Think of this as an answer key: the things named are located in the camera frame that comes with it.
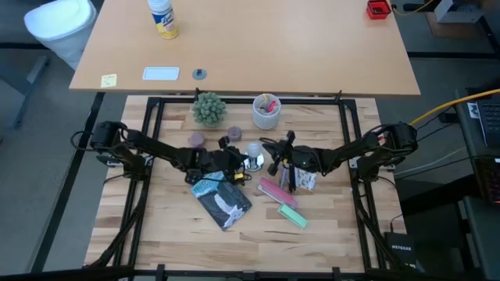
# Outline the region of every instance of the succulent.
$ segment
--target succulent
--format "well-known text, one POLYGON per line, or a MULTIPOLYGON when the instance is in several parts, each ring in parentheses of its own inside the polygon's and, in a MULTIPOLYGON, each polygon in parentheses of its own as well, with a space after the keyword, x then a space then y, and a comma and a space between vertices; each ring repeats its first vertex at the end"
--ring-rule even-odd
POLYGON ((215 128, 224 120, 226 103, 221 101, 216 93, 203 93, 198 95, 198 100, 193 106, 195 121, 204 126, 215 128))

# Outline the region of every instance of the spray can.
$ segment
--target spray can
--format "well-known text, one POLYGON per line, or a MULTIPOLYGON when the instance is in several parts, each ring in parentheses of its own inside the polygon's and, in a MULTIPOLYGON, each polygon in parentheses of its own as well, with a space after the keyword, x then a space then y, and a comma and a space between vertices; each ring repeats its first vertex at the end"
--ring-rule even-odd
POLYGON ((165 39, 174 39, 179 29, 173 21, 173 9, 170 0, 148 0, 158 32, 165 39))

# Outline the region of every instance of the white cable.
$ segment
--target white cable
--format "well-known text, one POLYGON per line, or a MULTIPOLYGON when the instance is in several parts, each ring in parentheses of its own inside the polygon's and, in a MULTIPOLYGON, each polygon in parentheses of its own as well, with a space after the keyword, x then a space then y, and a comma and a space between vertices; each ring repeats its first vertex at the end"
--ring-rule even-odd
POLYGON ((452 155, 454 155, 454 154, 456 154, 456 153, 458 153, 458 152, 460 152, 460 151, 462 151, 464 149, 465 149, 465 147, 464 148, 459 148, 459 149, 453 151, 452 153, 439 158, 438 160, 436 160, 434 162, 431 162, 431 163, 426 164, 426 165, 418 166, 418 167, 415 167, 415 168, 407 169, 407 170, 404 170, 402 172, 395 173, 394 175, 397 176, 397 175, 401 175, 402 173, 412 172, 412 171, 415 171, 416 169, 422 169, 422 168, 428 167, 430 165, 434 165, 434 164, 436 164, 436 163, 438 163, 438 162, 440 162, 442 160, 445 160, 446 158, 448 158, 448 157, 450 157, 450 156, 452 156, 452 155))

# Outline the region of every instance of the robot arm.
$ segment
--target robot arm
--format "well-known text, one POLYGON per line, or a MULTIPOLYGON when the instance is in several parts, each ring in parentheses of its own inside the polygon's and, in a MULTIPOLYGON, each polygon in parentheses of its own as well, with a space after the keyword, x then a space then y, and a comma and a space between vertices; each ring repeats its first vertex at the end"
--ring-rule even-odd
POLYGON ((218 151, 207 151, 204 148, 175 148, 147 137, 140 131, 128 129, 123 123, 106 121, 97 125, 90 145, 99 154, 109 154, 111 159, 123 163, 124 176, 131 179, 143 180, 147 176, 145 158, 130 151, 137 149, 166 160, 174 168, 195 178, 223 171, 228 181, 242 183, 243 179, 235 176, 248 156, 242 155, 235 147, 227 146, 228 143, 227 138, 219 140, 222 150, 218 151))
POLYGON ((276 142, 260 139, 274 160, 274 164, 268 169, 272 176, 276 174, 280 162, 290 163, 310 173, 320 172, 325 176, 342 162, 357 158, 356 176, 362 180, 374 181, 382 165, 398 164, 418 148, 415 129, 404 123, 376 127, 362 138, 333 150, 304 145, 293 147, 294 139, 293 131, 288 132, 287 140, 276 142), (384 144, 379 143, 380 135, 385 136, 384 144))

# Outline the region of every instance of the small gray cup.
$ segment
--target small gray cup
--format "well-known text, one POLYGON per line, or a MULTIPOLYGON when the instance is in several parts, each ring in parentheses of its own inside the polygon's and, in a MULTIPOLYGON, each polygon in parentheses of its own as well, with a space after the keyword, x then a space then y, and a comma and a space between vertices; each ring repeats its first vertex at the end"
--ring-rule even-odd
POLYGON ((262 130, 270 130, 280 122, 281 102, 273 94, 265 95, 267 99, 264 97, 264 94, 261 94, 253 100, 253 123, 262 130), (272 101, 276 102, 272 112, 266 112, 266 110, 261 109, 262 107, 269 108, 272 101))

